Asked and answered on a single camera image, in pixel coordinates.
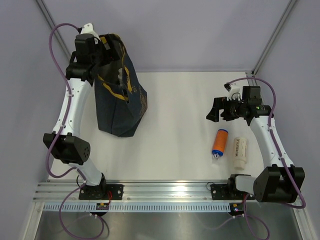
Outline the orange blue tube bottle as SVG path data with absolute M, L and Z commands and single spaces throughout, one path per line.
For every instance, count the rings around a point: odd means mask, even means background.
M 225 153 L 229 132 L 226 129 L 219 129 L 216 133 L 214 143 L 212 145 L 212 157 L 218 160 Z

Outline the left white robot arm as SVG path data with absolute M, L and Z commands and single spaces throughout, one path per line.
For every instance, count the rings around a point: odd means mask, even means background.
M 68 165 L 67 173 L 76 170 L 82 177 L 83 192 L 103 199 L 108 192 L 106 179 L 90 159 L 91 146 L 81 138 L 81 120 L 89 93 L 102 66 L 117 60 L 113 48 L 92 33 L 75 37 L 75 51 L 63 73 L 66 84 L 60 115 L 51 133 L 43 136 L 48 155 Z

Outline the clear bottle black cap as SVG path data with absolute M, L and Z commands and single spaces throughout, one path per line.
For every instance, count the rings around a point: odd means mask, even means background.
M 117 76 L 117 78 L 118 78 L 118 82 L 119 82 L 119 85 L 121 86 L 121 87 L 123 87 L 125 84 L 124 84 L 124 80 L 123 80 L 123 68 L 119 68 L 118 69 L 118 76 Z

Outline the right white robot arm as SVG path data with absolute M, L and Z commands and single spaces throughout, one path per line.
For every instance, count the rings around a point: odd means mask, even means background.
M 305 179 L 305 171 L 296 167 L 285 153 L 272 108 L 263 104 L 260 87 L 239 88 L 228 83 L 224 87 L 228 96 L 214 98 L 206 118 L 215 123 L 220 119 L 244 119 L 256 138 L 264 165 L 258 177 L 232 174 L 226 186 L 228 196 L 237 199 L 248 193 L 260 203 L 294 203 Z

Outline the cream Murrayle bottle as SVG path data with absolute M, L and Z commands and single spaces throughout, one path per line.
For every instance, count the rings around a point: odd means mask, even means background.
M 248 140 L 245 137 L 236 137 L 233 141 L 232 162 L 236 170 L 244 170 L 248 161 Z

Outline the dark blue canvas bag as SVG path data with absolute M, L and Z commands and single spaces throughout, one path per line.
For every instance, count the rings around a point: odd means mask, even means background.
M 134 136 L 148 109 L 148 97 L 121 38 L 119 50 L 120 59 L 100 67 L 94 80 L 96 117 L 100 131 L 129 138 Z M 120 68 L 123 68 L 123 87 L 118 80 Z

